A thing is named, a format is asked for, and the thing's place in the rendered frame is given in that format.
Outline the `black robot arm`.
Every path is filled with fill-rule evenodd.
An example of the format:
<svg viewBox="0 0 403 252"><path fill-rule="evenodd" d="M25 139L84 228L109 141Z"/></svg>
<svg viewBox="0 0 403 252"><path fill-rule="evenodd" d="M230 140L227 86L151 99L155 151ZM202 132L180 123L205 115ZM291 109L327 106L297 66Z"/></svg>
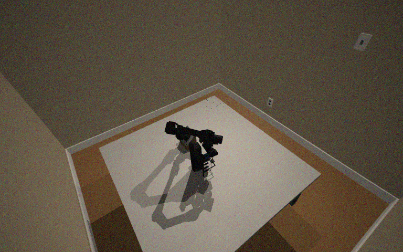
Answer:
<svg viewBox="0 0 403 252"><path fill-rule="evenodd" d="M176 128L177 125L177 128ZM165 132L167 134L172 134L176 135L176 138L178 140L185 140L186 142L190 138L190 135L196 136L199 139L205 141L206 143L212 143L213 144L222 144L222 139L223 136L221 135L215 135L215 133L212 130L194 130L190 128L183 127L182 125L179 125L176 122L169 121L166 124Z"/></svg>

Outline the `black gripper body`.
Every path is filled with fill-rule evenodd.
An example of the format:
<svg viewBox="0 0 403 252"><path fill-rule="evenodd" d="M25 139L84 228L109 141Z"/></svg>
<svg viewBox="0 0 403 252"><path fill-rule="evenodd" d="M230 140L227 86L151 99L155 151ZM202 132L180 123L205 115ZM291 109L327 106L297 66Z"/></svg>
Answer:
<svg viewBox="0 0 403 252"><path fill-rule="evenodd" d="M203 144L203 146L206 149L208 149L208 155L210 157L214 157L214 156L218 155L218 152L216 151L216 149L212 148L212 146L213 146L212 143L206 143L205 141L203 141L201 139L199 139L199 141L200 141L200 143Z"/></svg>

